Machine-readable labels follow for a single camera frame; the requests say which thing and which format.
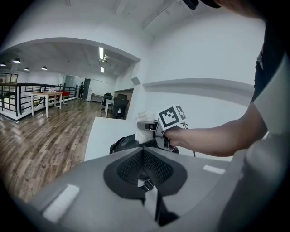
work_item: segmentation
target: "black cable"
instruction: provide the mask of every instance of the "black cable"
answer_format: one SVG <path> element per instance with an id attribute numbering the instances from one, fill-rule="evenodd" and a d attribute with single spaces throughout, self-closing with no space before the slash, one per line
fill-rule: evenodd
<path id="1" fill-rule="evenodd" d="M 187 130 L 189 128 L 189 125 L 187 123 L 185 123 L 185 121 L 183 123 L 181 123 L 181 124 L 182 124 L 182 126 L 183 126 L 184 129 Z"/>

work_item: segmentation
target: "black sleeve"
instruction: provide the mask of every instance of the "black sleeve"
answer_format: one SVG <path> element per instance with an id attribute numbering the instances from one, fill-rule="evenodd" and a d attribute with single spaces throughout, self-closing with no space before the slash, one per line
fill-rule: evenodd
<path id="1" fill-rule="evenodd" d="M 252 98 L 253 102 L 267 86 L 274 76 L 284 54 L 284 48 L 276 36 L 272 26 L 267 23 L 265 30 L 264 45 L 262 49 L 262 66 L 257 61 L 255 74 L 255 91 Z"/>

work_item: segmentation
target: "wooden floor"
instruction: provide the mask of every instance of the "wooden floor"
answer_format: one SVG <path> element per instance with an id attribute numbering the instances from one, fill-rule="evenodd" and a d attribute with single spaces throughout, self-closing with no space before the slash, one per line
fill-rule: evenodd
<path id="1" fill-rule="evenodd" d="M 101 104 L 68 101 L 15 123 L 0 116 L 0 172 L 8 192 L 28 202 L 43 186 L 83 162 Z"/>

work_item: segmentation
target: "black bag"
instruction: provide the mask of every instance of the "black bag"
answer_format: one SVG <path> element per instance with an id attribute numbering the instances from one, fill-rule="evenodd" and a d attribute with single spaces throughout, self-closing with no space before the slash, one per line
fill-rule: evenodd
<path id="1" fill-rule="evenodd" d="M 121 150 L 135 148 L 135 147 L 157 147 L 158 148 L 155 138 L 151 139 L 150 141 L 146 143 L 139 144 L 138 141 L 135 141 L 135 134 L 133 134 L 127 137 L 120 138 L 116 143 L 111 145 L 110 154 L 121 151 Z M 175 147 L 172 152 L 179 154 L 179 150 L 177 147 Z"/>

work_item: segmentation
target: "human arm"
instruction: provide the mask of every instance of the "human arm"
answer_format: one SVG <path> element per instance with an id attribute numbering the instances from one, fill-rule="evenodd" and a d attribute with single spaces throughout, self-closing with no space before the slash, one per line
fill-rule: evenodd
<path id="1" fill-rule="evenodd" d="M 239 119 L 207 129 L 182 129 L 174 127 L 165 132 L 173 146 L 181 146 L 213 156 L 231 156 L 237 150 L 248 148 L 262 139 L 267 127 L 259 111 L 251 103 Z"/>

